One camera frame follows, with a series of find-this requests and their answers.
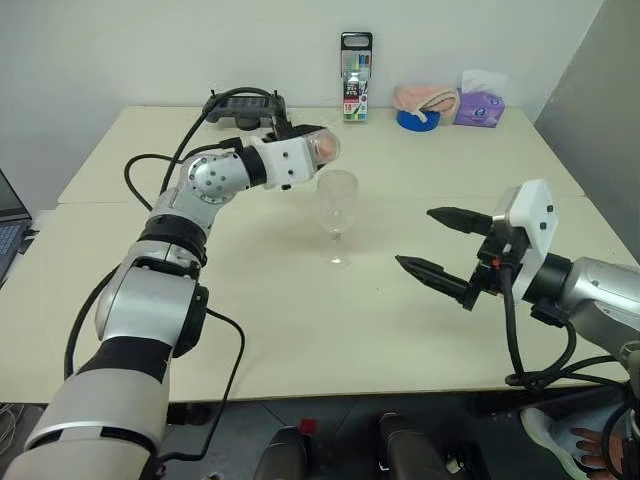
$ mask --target floor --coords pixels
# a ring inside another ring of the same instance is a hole
[[[199,463],[170,462],[165,478],[250,480],[272,435],[282,426],[298,426],[304,419],[316,422],[311,437],[310,478],[381,478],[372,455],[370,425],[387,411],[410,418],[430,435],[438,449],[462,440],[477,443],[491,480],[568,478],[550,453],[529,440],[515,410],[472,414],[472,401],[475,396],[470,394],[416,394],[234,402],[227,407],[205,459]],[[13,449],[0,457],[0,476],[19,452],[40,412],[33,406],[25,409]],[[163,452],[198,451],[208,426],[169,426]]]

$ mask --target tissue box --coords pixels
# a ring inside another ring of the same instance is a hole
[[[494,128],[504,112],[502,97],[484,92],[460,93],[460,108],[453,121],[455,125]]]

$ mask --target marker package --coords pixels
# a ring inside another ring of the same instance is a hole
[[[343,118],[367,120],[373,53],[371,32],[343,32],[340,43]]]

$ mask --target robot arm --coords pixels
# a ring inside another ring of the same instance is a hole
[[[575,262],[549,253],[557,221],[542,180],[508,191],[493,216],[452,207],[428,215],[485,240],[469,281],[446,273],[440,265],[415,257],[396,257],[421,283],[455,298],[472,310],[484,291],[504,293],[500,272],[511,273],[511,297],[530,302],[531,316],[549,325],[566,322],[586,340],[609,352],[629,372],[631,425],[640,442],[640,270],[590,258]],[[625,475],[636,478],[637,445],[629,447]]]
[[[326,129],[287,133],[184,162],[99,299],[98,352],[55,395],[6,480],[156,478],[171,359],[197,344],[206,315],[198,278],[216,214],[251,187],[308,181],[338,155]]]

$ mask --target pink towel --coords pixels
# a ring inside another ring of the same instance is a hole
[[[431,111],[440,112],[440,123],[451,123],[459,104],[458,91],[449,87],[396,87],[393,94],[394,107],[417,115],[423,122],[427,121],[423,112]]]

